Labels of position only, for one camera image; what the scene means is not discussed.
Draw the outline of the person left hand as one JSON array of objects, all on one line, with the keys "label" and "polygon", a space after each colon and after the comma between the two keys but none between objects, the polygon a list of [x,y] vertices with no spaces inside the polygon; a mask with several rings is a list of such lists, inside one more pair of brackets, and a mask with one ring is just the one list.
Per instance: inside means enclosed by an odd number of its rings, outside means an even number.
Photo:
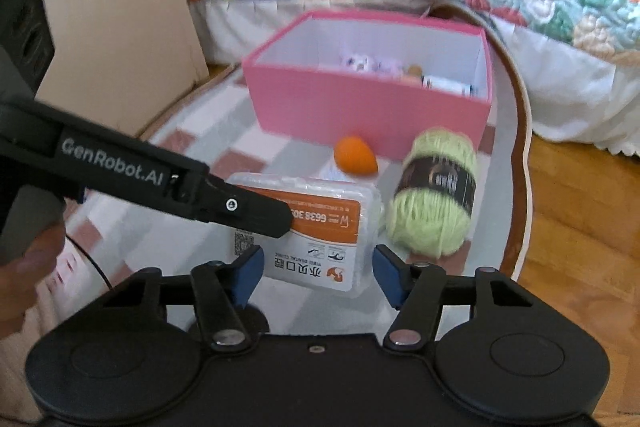
[{"label": "person left hand", "polygon": [[35,306],[38,284],[56,267],[65,243],[65,225],[58,221],[40,232],[25,254],[1,268],[1,338],[19,332],[25,314]]}]

